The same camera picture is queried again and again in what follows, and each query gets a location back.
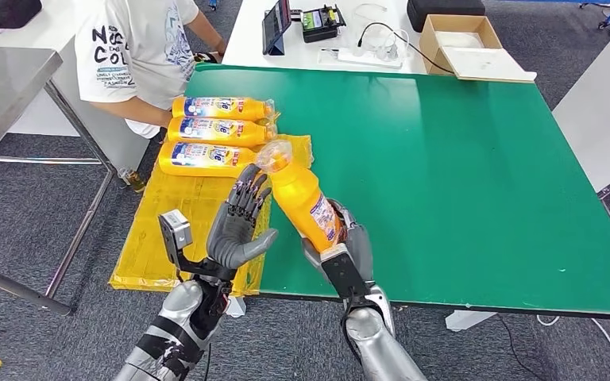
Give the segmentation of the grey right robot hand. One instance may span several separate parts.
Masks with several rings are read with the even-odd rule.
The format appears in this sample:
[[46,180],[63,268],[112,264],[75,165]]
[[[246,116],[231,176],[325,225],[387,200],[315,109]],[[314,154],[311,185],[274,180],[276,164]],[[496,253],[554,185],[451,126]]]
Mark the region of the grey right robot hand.
[[[327,201],[334,208],[341,220],[343,236],[341,243],[346,245],[348,253],[364,281],[373,281],[373,253],[367,229],[360,224],[351,211],[338,200],[328,198]],[[303,254],[308,262],[330,283],[327,274],[322,269],[319,252],[306,238],[301,239]]]

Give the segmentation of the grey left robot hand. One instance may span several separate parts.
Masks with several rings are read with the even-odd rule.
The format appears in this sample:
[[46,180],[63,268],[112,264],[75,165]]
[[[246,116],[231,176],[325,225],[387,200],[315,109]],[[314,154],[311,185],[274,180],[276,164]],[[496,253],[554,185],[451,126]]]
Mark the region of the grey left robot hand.
[[207,256],[229,269],[267,252],[278,230],[266,229],[254,237],[257,218],[272,188],[265,187],[266,174],[256,164],[248,164],[220,205],[207,238]]

